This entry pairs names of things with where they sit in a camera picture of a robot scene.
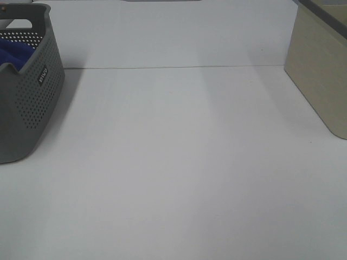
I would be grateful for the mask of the blue microfibre towel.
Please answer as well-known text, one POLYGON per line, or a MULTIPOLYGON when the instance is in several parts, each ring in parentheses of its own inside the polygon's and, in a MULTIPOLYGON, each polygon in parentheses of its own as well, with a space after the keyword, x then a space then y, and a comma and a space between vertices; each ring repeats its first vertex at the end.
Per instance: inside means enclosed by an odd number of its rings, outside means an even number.
POLYGON ((25 43, 1 39, 1 65, 9 63, 20 71, 34 52, 35 49, 25 43))

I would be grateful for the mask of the grey perforated plastic basket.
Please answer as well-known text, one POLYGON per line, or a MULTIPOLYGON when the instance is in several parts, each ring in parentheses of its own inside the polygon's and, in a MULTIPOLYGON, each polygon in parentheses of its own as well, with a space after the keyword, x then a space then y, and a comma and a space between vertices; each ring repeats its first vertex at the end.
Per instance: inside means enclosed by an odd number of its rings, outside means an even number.
POLYGON ((2 20, 28 20, 30 28, 5 28, 1 39, 35 49, 20 71, 1 65, 1 163, 28 156, 40 139, 65 79, 46 4, 1 4, 2 20))

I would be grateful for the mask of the beige storage bin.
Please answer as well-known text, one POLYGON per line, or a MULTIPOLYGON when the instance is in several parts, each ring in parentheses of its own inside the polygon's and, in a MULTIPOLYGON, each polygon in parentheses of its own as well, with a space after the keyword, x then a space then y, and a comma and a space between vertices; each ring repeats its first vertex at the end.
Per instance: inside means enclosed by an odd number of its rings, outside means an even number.
POLYGON ((284 70, 335 136, 346 139, 346 1, 299 1, 284 70))

